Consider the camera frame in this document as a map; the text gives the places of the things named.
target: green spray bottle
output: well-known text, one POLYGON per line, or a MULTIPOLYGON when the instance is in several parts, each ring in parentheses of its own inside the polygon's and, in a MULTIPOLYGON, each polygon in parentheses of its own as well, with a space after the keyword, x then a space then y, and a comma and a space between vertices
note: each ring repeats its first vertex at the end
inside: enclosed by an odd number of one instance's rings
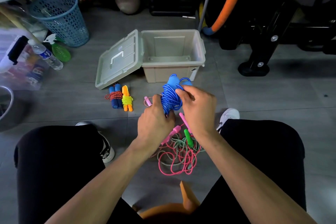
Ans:
POLYGON ((61 41, 56 34, 49 35, 43 42, 49 43, 51 49, 56 58, 63 62, 67 62, 71 59, 70 52, 63 46, 56 44, 55 41, 61 41))

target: pink handle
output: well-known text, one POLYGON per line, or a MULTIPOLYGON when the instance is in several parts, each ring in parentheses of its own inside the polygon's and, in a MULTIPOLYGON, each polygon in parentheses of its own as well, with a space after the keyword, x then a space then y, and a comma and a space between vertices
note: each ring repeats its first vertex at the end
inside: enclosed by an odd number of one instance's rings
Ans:
POLYGON ((180 115, 181 119, 183 120, 184 124, 186 125, 186 127, 188 128, 189 133, 192 133, 190 128, 189 128, 188 122, 186 121, 183 113, 180 112, 179 115, 180 115))
POLYGON ((145 97, 145 101, 146 101, 146 103, 147 103, 148 106, 151 106, 151 105, 152 105, 152 103, 150 102, 150 100, 149 100, 148 97, 145 97))
POLYGON ((169 139, 176 133, 180 132, 181 126, 177 125, 176 127, 173 128, 173 131, 169 133, 169 136, 165 138, 165 140, 162 141, 161 144, 164 144, 165 142, 169 141, 169 139))

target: yellow rope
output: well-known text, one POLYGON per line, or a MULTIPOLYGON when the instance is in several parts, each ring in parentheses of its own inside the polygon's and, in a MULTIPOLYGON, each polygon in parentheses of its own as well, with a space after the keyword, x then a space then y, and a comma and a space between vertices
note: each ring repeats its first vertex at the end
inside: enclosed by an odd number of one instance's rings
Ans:
POLYGON ((122 100, 124 107, 127 105, 132 105, 133 98, 131 96, 123 96, 122 100))

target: blue rope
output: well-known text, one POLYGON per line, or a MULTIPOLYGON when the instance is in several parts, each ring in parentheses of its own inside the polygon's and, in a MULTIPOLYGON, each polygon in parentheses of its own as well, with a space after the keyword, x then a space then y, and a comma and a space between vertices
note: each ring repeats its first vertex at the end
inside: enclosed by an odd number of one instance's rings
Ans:
MULTIPOLYGON (((179 83, 182 80, 190 81, 189 78, 184 77, 180 79, 179 83)), ((176 84, 176 87, 178 89, 183 90, 182 86, 180 86, 179 84, 176 84)), ((165 115, 168 115, 170 110, 178 111, 182 107, 182 100, 180 99, 178 94, 176 94, 175 90, 169 84, 166 83, 163 86, 163 92, 161 95, 162 95, 161 103, 162 103, 163 111, 165 112, 165 115)))

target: gray tile floor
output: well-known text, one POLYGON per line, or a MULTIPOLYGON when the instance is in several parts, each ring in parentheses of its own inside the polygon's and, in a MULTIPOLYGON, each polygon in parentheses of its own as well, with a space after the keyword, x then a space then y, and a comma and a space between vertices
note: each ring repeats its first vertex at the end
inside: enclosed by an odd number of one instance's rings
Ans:
MULTIPOLYGON (((148 11, 134 16, 107 9, 84 14, 90 41, 70 49, 72 60, 61 71, 49 70, 41 90, 31 92, 31 112, 19 126, 0 133, 0 223, 17 223, 13 150, 19 138, 44 125, 74 125, 90 120, 105 132, 117 155, 137 135, 137 119, 143 112, 143 97, 162 91, 163 83, 147 83, 143 73, 121 80, 131 92, 134 112, 114 110, 104 99, 107 90, 95 88, 98 58, 106 49, 134 29, 192 29, 195 22, 177 17, 152 17, 148 11)), ((278 120, 300 134, 306 149, 306 194, 309 214, 318 223, 336 222, 336 56, 304 52, 294 45, 280 45, 263 78, 241 76, 238 65, 251 49, 240 45, 224 51, 214 39, 202 37, 206 64, 194 81, 216 95, 218 113, 227 107, 241 111, 241 118, 278 120)), ((137 172, 123 198, 144 208, 166 202, 181 202, 181 179, 191 182, 200 201, 219 172, 206 153, 198 155, 192 175, 167 177, 150 159, 137 172)))

